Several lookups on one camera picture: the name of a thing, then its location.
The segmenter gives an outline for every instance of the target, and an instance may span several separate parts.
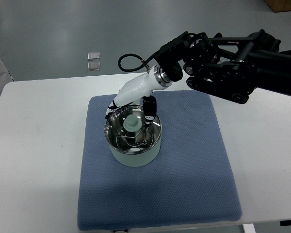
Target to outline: blue mat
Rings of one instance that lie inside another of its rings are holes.
[[[88,106],[78,206],[80,230],[118,230],[236,221],[242,215],[233,173],[209,95],[154,92],[162,144],[148,165],[114,159],[104,135],[115,95]]]

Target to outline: lid knob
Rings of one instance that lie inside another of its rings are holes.
[[[135,132],[141,128],[142,122],[141,119],[135,116],[134,114],[128,115],[124,120],[123,126],[124,129],[128,132]]]

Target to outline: cylindrical container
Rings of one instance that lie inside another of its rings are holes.
[[[161,121],[156,116],[148,128],[145,128],[145,121],[143,108],[140,105],[122,107],[107,120],[105,136],[113,156],[120,163],[133,167],[143,166],[150,163],[159,153],[162,136]]]

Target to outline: gray floor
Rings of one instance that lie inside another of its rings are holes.
[[[121,55],[147,58],[184,31],[230,37],[259,29],[280,39],[281,50],[291,50],[291,12],[273,13],[263,0],[0,0],[0,57],[16,81],[122,73]],[[101,53],[100,71],[87,71],[91,51]],[[291,233],[279,222],[256,224],[256,230]]]

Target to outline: robotic arm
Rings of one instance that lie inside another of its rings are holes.
[[[163,45],[146,61],[138,55],[126,54],[118,62],[122,71],[131,72],[146,67],[147,73],[123,86],[110,104],[106,118],[114,109],[142,97],[144,111],[150,112],[148,118],[155,117],[156,110],[150,109],[154,109],[156,104],[147,104],[155,100],[151,93],[153,90],[166,89],[172,82],[182,79],[180,60],[184,61],[183,69],[190,75],[187,85],[197,91],[239,104],[246,103],[256,88],[291,96],[291,50],[278,52],[279,44],[280,40],[264,30],[248,37],[222,37],[217,33],[214,38],[208,38],[205,33],[184,32]],[[237,52],[219,47],[226,45],[237,46]],[[128,56],[139,58],[142,65],[135,69],[122,68],[121,61]],[[229,61],[221,63],[221,57]],[[159,66],[150,69],[147,63],[152,59]]]

